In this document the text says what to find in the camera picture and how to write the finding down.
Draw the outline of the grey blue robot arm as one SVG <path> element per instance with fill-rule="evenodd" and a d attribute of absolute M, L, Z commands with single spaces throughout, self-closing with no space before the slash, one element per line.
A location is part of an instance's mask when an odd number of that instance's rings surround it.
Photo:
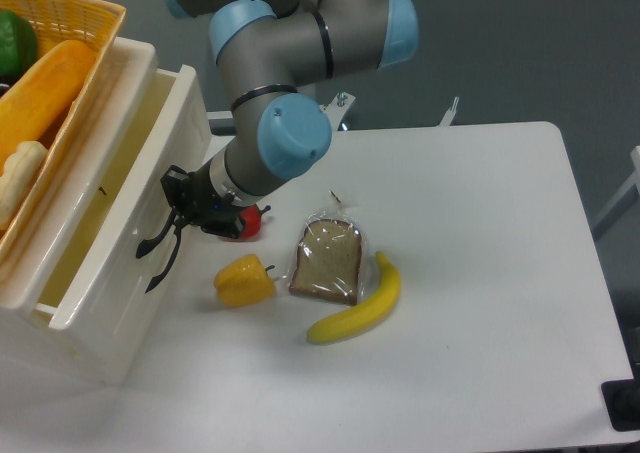
<path fill-rule="evenodd" d="M 411 0 L 165 0 L 176 17 L 210 16 L 214 62 L 236 135 L 202 167 L 162 180 L 165 230 L 193 225 L 238 238 L 242 212 L 305 174 L 327 152 L 330 121 L 302 88 L 411 59 L 419 23 Z"/>

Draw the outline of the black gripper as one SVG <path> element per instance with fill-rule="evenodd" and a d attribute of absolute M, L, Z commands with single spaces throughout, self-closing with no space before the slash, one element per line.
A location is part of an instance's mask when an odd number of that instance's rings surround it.
<path fill-rule="evenodd" d="M 208 165 L 190 173 L 171 165 L 160 183 L 167 203 L 173 209 L 175 236 L 180 236 L 189 225 L 223 238 L 241 236 L 245 229 L 242 209 L 234 204 L 235 195 L 232 192 L 223 192 L 213 186 Z"/>

